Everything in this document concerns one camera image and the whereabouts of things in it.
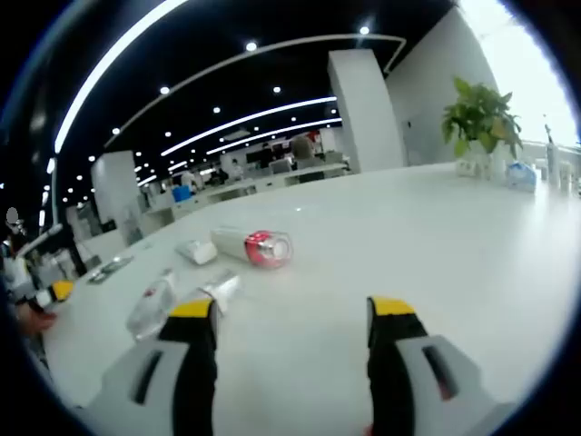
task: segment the white table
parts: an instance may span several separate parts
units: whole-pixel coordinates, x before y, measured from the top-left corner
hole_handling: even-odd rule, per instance
[[[221,223],[288,232],[292,262],[193,268],[173,252]],[[244,289],[219,337],[217,435],[360,434],[371,421],[370,294],[411,303],[481,367],[493,397],[518,401],[576,308],[580,240],[579,199],[458,178],[447,164],[301,184],[192,213],[123,252],[135,260],[104,284],[81,279],[46,355],[63,396],[87,404],[132,346],[124,323],[158,272],[173,266],[185,292],[229,267]]]

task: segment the green leaves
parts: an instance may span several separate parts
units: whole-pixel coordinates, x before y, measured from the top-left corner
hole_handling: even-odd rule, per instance
[[[468,148],[470,148],[470,145],[466,139],[458,139],[456,145],[454,145],[454,155],[456,157],[462,157]]]
[[[442,135],[449,143],[453,136],[458,140],[454,145],[456,157],[469,149],[469,141],[480,141],[487,153],[492,153],[498,141],[510,146],[516,155],[516,144],[522,147],[518,134],[521,129],[513,114],[508,113],[507,103],[512,93],[500,95],[483,84],[470,85],[459,77],[454,77],[454,87],[458,92],[455,104],[446,106],[442,120]]]
[[[454,77],[454,86],[460,96],[468,98],[470,96],[470,85],[459,77]]]

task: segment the curved light strip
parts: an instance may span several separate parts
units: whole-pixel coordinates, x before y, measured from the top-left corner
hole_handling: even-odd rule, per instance
[[[103,76],[105,71],[111,66],[111,64],[119,57],[119,55],[135,40],[139,35],[145,32],[151,25],[153,25],[158,20],[162,19],[164,16],[169,14],[173,9],[179,5],[184,4],[188,0],[165,0],[160,5],[152,9],[146,16],[135,23],[127,32],[123,34],[121,38],[117,40],[115,44],[109,49],[109,51],[101,58],[99,64],[93,69],[89,74],[87,79],[84,81],[83,86],[79,90],[78,94],[73,100],[73,104],[69,107],[69,111],[64,117],[63,124],[58,131],[58,135],[54,140],[54,152],[58,154],[63,148],[64,140],[73,125],[74,118],[78,115],[81,110],[81,106],[86,100],[87,96],[93,90],[94,86],[97,84],[99,79]]]
[[[268,109],[266,111],[258,112],[257,114],[244,116],[242,118],[239,118],[238,120],[230,121],[229,123],[219,125],[218,127],[214,127],[213,129],[210,129],[207,132],[204,132],[202,134],[196,134],[195,136],[192,136],[190,139],[187,139],[187,140],[185,140],[177,145],[174,145],[171,148],[168,148],[167,150],[165,150],[162,153],[162,156],[167,156],[168,154],[173,153],[176,150],[179,150],[180,148],[185,147],[186,145],[189,145],[189,144],[191,144],[195,141],[198,141],[202,138],[205,138],[206,136],[208,136],[210,134],[215,134],[216,132],[219,132],[221,130],[228,129],[236,124],[245,123],[245,122],[250,121],[250,120],[255,120],[256,118],[260,118],[260,117],[265,116],[265,115],[276,114],[277,112],[288,111],[290,109],[296,109],[297,107],[308,106],[310,104],[335,102],[335,101],[337,101],[337,97],[315,98],[314,100],[307,100],[305,102],[286,104],[284,106],[275,107],[273,109]]]
[[[187,161],[181,161],[180,163],[177,163],[177,164],[176,164],[176,165],[174,165],[174,166],[170,166],[170,167],[167,169],[167,171],[173,171],[173,170],[175,170],[176,168],[180,168],[181,166],[185,166],[185,165],[187,165],[187,164],[188,164],[188,162],[187,162]]]
[[[285,127],[284,129],[273,130],[272,132],[267,132],[266,134],[257,134],[256,136],[253,136],[252,138],[242,139],[241,141],[236,141],[235,143],[232,143],[232,144],[228,144],[228,145],[224,145],[222,147],[214,148],[213,150],[210,150],[209,152],[206,152],[206,154],[218,153],[218,152],[221,152],[222,150],[226,150],[226,149],[228,149],[230,147],[234,147],[236,145],[248,143],[250,141],[254,141],[255,139],[261,139],[261,138],[264,138],[266,136],[270,136],[272,134],[282,134],[284,132],[290,132],[291,130],[299,130],[299,129],[304,129],[305,127],[312,127],[313,125],[328,124],[328,123],[339,123],[341,121],[343,121],[342,118],[331,118],[329,120],[315,121],[313,123],[305,123],[305,124],[300,124],[300,125],[293,125],[291,127]]]
[[[140,181],[140,182],[137,184],[137,186],[143,186],[144,184],[146,184],[146,183],[149,183],[151,180],[155,180],[155,179],[157,179],[157,175],[155,175],[155,174],[154,174],[154,175],[152,175],[151,177],[148,177],[148,178],[146,178],[146,179],[143,179],[143,180],[141,180],[141,181]]]
[[[127,127],[129,127],[131,124],[133,124],[139,117],[141,117],[143,114],[145,114],[147,111],[149,111],[152,107],[154,107],[159,102],[161,102],[161,100],[163,100],[164,98],[169,97],[170,95],[179,91],[180,89],[182,89],[184,86],[187,86],[191,82],[194,82],[194,81],[204,77],[205,75],[207,75],[209,73],[212,73],[216,70],[219,70],[220,68],[223,68],[224,66],[234,64],[238,61],[242,61],[242,60],[244,60],[248,57],[251,57],[251,56],[261,55],[262,53],[266,53],[266,52],[269,52],[272,50],[278,50],[280,48],[291,47],[291,46],[300,45],[300,44],[320,43],[323,41],[340,41],[340,40],[344,40],[344,39],[359,39],[359,40],[360,39],[369,39],[372,41],[392,41],[392,42],[399,43],[398,48],[393,53],[393,56],[391,56],[391,59],[389,59],[385,68],[383,68],[383,72],[386,74],[389,73],[389,69],[390,69],[391,65],[395,62],[396,58],[398,57],[399,53],[401,53],[401,50],[403,50],[403,47],[405,47],[406,42],[407,42],[407,40],[405,38],[402,38],[401,36],[378,35],[378,34],[369,34],[369,35],[339,34],[339,35],[309,36],[306,38],[291,39],[289,41],[283,41],[281,43],[276,43],[276,44],[272,44],[272,45],[265,45],[264,47],[260,47],[258,50],[255,50],[254,52],[244,52],[242,54],[237,54],[229,59],[226,59],[224,61],[219,62],[218,64],[214,64],[212,66],[209,66],[208,68],[201,70],[199,73],[191,75],[190,77],[183,80],[182,82],[179,82],[176,86],[174,86],[172,89],[170,89],[170,92],[168,94],[158,96],[155,100],[151,101],[146,106],[141,108],[134,116],[132,116],[129,119],[129,121],[127,123],[125,123],[120,128],[121,133],[123,133],[123,131]],[[112,144],[112,142],[115,139],[117,139],[118,136],[121,136],[121,135],[118,134],[116,136],[112,136],[111,138],[109,138],[109,141],[107,141],[103,147],[107,148],[109,145]]]

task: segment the person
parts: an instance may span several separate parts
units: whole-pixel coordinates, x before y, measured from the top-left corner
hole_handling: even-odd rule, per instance
[[[232,172],[231,172],[232,179],[234,180],[242,180],[244,177],[244,170],[238,164],[238,160],[232,159]]]
[[[190,170],[186,170],[182,173],[182,186],[187,186],[190,189],[191,194],[195,194],[200,191],[197,183],[196,177],[193,175]]]

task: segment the ceiling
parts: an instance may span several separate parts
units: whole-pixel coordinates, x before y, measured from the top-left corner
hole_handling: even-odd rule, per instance
[[[52,156],[54,138],[68,106],[113,42],[160,2],[93,1],[77,17],[75,25],[68,27],[62,43],[39,68],[32,91],[22,99],[18,116],[9,128],[3,126],[5,146],[0,147],[0,174],[4,174],[0,177],[6,179],[5,189],[0,191],[3,210],[14,204],[23,211],[21,215],[33,216],[37,221],[43,185],[49,183],[46,163]],[[34,41],[67,2],[52,3],[53,8],[44,10],[44,21],[35,18],[15,36],[21,44],[10,55],[10,68],[0,88],[3,96],[9,89],[6,84],[14,81]],[[98,158],[104,153],[112,129],[123,126],[158,98],[162,86],[172,88],[207,67],[244,53],[249,41],[264,47],[308,36],[357,34],[362,25],[367,25],[373,34],[406,38],[406,46],[393,68],[450,7],[448,0],[186,2],[135,40],[90,93],[59,154],[58,203],[63,206],[64,196],[69,197],[70,204],[90,195],[88,156]],[[31,17],[24,10],[22,14],[23,18]],[[166,157],[160,153],[195,134],[245,115],[332,95],[327,76],[328,51],[350,48],[374,50],[383,68],[398,44],[357,37],[294,45],[247,57],[167,95],[116,136],[106,151],[140,151],[142,156],[135,158],[136,164],[147,162],[160,175],[167,174],[170,160],[192,158],[192,148],[198,163],[206,151],[226,144],[219,142],[220,137],[239,127],[210,135]],[[281,88],[279,94],[272,91],[274,86]],[[214,106],[221,108],[219,114],[213,113]],[[254,134],[255,125],[260,127],[259,133],[288,127],[293,124],[292,116],[297,118],[296,124],[324,120],[339,116],[331,114],[334,107],[316,104],[268,115],[241,127]],[[33,119],[37,121],[35,129],[31,128]],[[172,136],[166,138],[165,132]],[[81,182],[76,180],[77,175],[83,176]],[[73,195],[66,192],[69,187],[74,188]]]

